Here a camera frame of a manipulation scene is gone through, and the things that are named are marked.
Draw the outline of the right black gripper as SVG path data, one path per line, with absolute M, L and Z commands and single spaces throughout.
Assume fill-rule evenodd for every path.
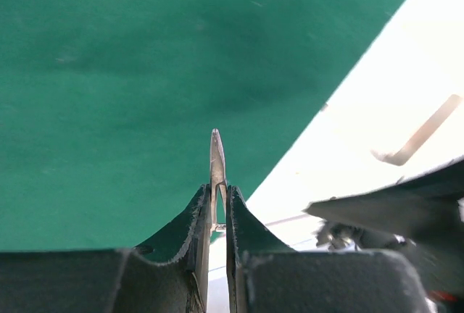
M 395 251 L 420 276 L 427 296 L 463 301 L 463 159 L 367 193 L 310 203 L 325 221 L 316 246 L 330 251 Z

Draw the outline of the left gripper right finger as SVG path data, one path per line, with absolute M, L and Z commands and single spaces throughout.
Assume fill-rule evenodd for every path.
M 231 312 L 429 312 L 417 272 L 393 251 L 287 246 L 230 186 L 226 244 Z

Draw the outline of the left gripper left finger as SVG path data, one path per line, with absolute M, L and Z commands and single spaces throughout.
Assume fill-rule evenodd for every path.
M 210 192 L 133 248 L 1 253 L 1 311 L 205 312 Z

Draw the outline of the stainless steel tray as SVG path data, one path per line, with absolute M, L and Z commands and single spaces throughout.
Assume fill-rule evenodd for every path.
M 462 104 L 463 97 L 451 94 L 448 99 L 408 138 L 397 151 L 381 153 L 370 150 L 370 153 L 380 162 L 402 166 L 424 145 L 429 138 L 443 125 L 452 113 Z

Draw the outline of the steel scissors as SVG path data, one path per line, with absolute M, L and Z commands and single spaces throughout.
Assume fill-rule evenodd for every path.
M 225 154 L 220 132 L 214 128 L 210 139 L 210 187 L 211 187 L 211 233 L 225 232 L 226 226 L 218 222 L 217 202 L 220 193 L 226 212 L 227 179 L 225 174 Z

